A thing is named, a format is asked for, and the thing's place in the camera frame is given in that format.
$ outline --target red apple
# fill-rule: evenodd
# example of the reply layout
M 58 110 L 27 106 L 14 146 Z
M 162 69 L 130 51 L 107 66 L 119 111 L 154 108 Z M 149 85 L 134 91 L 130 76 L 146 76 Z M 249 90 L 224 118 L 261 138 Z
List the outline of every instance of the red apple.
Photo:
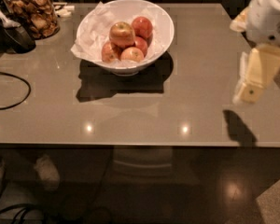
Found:
M 132 26 L 124 21 L 115 23 L 109 32 L 109 39 L 115 45 L 126 49 L 134 44 L 135 33 Z
M 112 63 L 116 59 L 120 59 L 121 49 L 114 43 L 107 41 L 102 47 L 102 61 L 104 63 Z
M 121 60 L 131 60 L 140 63 L 144 60 L 143 52 L 136 47 L 129 47 L 125 49 L 120 56 Z
M 132 28 L 135 34 L 143 37 L 144 39 L 150 38 L 152 35 L 153 26 L 151 21 L 146 17 L 137 17 L 132 22 Z
M 148 45 L 145 39 L 140 36 L 136 36 L 134 38 L 134 45 L 143 52 L 145 57 L 147 56 Z

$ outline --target dried food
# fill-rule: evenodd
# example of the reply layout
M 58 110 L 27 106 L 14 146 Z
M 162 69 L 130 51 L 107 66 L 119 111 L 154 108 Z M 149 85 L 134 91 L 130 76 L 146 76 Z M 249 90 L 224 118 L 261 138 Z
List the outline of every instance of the dried food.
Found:
M 28 3 L 26 6 L 26 12 L 28 13 L 36 13 L 37 7 L 33 3 Z
M 12 13 L 24 19 L 35 39 L 48 37 L 59 31 L 51 0 L 6 0 L 6 4 Z

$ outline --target white robot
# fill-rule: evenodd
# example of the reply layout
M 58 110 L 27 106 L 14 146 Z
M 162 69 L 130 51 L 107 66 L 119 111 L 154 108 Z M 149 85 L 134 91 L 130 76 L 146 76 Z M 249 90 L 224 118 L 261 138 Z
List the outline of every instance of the white robot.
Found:
M 246 32 L 256 43 L 250 54 L 243 52 L 235 104 L 254 104 L 280 70 L 280 0 L 251 0 L 232 22 L 231 29 Z

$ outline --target floor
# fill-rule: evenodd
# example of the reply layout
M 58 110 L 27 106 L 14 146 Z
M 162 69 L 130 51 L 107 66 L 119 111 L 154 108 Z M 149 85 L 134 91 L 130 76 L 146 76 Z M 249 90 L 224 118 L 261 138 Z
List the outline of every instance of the floor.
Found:
M 57 191 L 45 192 L 32 163 L 15 149 L 0 153 L 7 163 L 0 210 L 38 204 L 49 214 L 48 223 L 268 224 L 257 198 L 280 182 L 280 149 L 176 147 L 171 172 L 139 176 L 114 169 L 111 147 L 94 147 L 48 149 L 62 182 Z M 247 217 L 246 209 L 253 210 L 250 215 L 257 222 L 236 222 Z M 0 215 L 0 223 L 11 223 L 19 210 Z M 42 217 L 33 211 L 25 223 L 40 223 Z

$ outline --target gray table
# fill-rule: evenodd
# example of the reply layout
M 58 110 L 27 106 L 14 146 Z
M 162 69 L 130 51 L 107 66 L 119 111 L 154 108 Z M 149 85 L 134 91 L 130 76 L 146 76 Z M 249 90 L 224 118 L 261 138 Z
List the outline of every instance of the gray table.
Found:
M 231 102 L 242 51 L 219 4 L 162 4 L 175 23 L 168 52 L 142 74 L 120 78 L 74 57 L 77 27 L 95 4 L 76 5 L 61 31 L 26 54 L 5 54 L 0 71 L 26 78 L 32 94 L 0 111 L 0 144 L 280 147 L 280 90 L 256 105 Z M 0 77 L 0 101 L 22 97 Z

